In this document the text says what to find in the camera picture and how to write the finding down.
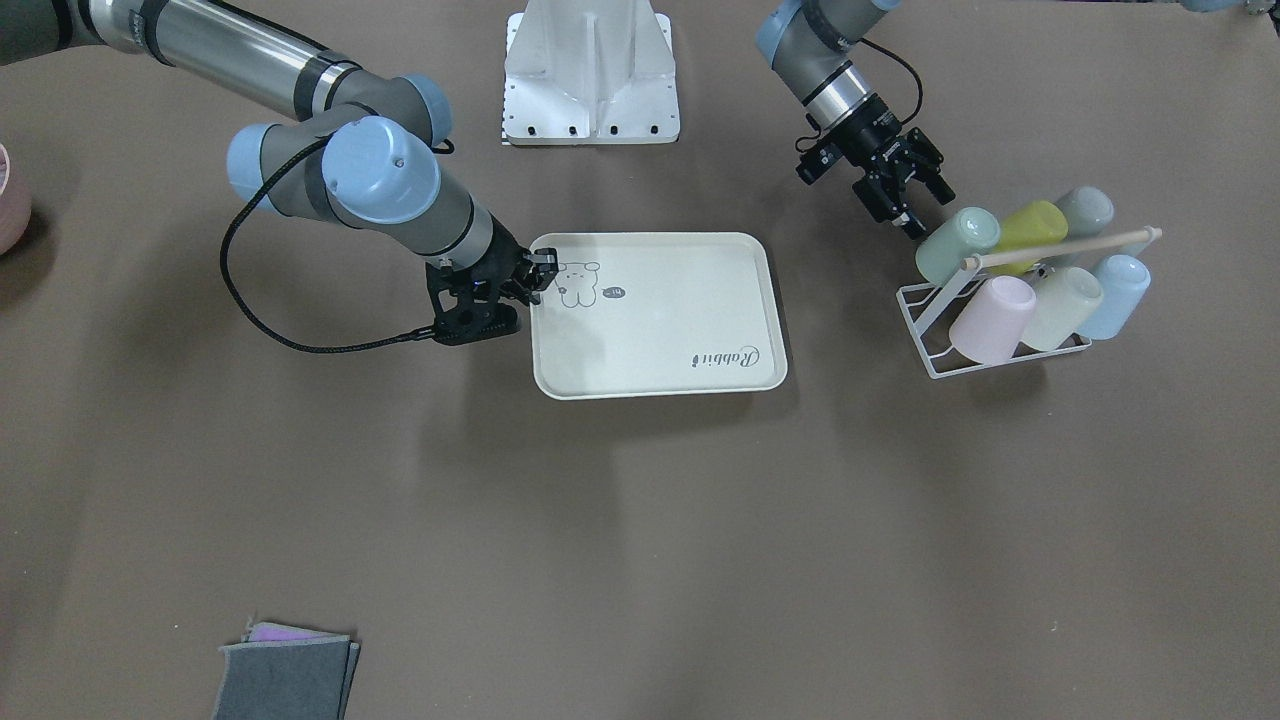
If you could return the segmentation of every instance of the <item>white tray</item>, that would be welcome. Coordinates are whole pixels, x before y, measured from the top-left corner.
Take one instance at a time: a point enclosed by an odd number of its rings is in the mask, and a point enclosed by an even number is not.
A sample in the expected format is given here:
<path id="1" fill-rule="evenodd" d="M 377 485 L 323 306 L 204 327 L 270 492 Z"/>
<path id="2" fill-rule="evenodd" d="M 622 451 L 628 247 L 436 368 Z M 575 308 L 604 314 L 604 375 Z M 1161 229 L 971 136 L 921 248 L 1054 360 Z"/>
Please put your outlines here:
<path id="1" fill-rule="evenodd" d="M 769 264 L 742 233 L 553 233 L 531 310 L 534 377 L 557 400 L 773 389 L 787 375 Z"/>

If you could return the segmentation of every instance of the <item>white metal bracket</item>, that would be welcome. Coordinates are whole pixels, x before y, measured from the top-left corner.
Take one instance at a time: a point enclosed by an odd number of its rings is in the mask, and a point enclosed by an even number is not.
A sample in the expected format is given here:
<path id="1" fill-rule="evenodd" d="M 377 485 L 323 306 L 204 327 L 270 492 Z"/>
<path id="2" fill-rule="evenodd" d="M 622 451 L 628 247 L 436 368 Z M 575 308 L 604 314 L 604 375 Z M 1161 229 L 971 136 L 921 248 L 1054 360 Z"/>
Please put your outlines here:
<path id="1" fill-rule="evenodd" d="M 529 0 L 507 20 L 506 69 L 511 145 L 680 137 L 671 19 L 649 0 Z"/>

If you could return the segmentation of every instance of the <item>folded cloth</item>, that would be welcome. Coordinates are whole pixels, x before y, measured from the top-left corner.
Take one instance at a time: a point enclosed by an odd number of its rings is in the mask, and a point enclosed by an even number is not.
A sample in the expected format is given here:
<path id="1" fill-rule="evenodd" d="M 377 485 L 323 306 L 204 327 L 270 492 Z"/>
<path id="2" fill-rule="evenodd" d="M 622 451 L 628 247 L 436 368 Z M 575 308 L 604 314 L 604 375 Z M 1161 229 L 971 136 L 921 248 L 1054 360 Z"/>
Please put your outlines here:
<path id="1" fill-rule="evenodd" d="M 227 657 L 214 720 L 342 720 L 360 644 L 351 637 L 252 625 Z"/>

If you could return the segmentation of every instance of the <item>white cup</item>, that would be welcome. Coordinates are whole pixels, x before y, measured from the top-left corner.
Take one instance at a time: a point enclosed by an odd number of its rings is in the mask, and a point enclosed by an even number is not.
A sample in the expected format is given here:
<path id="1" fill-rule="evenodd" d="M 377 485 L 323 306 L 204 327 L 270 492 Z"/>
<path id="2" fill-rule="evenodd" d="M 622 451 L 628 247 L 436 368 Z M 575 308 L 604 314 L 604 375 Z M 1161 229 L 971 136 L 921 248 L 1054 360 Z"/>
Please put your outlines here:
<path id="1" fill-rule="evenodd" d="M 31 191 L 14 172 L 9 151 L 0 145 L 0 255 L 18 243 L 29 222 Z"/>
<path id="2" fill-rule="evenodd" d="M 1023 331 L 1033 350 L 1057 350 L 1102 305 L 1102 284 L 1082 268 L 1066 268 L 1036 286 L 1036 314 Z"/>
<path id="3" fill-rule="evenodd" d="M 1032 286 L 1011 275 L 993 277 L 978 288 L 951 324 L 951 345 L 974 363 L 1007 363 L 1034 313 Z"/>

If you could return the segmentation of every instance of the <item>pink cup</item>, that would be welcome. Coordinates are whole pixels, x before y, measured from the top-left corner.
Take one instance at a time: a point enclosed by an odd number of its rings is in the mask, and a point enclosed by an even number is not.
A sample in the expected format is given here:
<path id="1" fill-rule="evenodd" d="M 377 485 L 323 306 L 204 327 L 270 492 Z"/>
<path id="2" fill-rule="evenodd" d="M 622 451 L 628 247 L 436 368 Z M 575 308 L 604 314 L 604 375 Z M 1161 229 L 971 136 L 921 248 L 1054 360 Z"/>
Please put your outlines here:
<path id="1" fill-rule="evenodd" d="M 1036 314 L 1036 291 L 1019 278 L 997 275 L 983 283 L 951 324 L 951 345 L 983 365 L 1007 363 Z"/>
<path id="2" fill-rule="evenodd" d="M 0 145 L 0 255 L 18 243 L 29 222 L 31 191 L 14 173 L 9 151 Z"/>

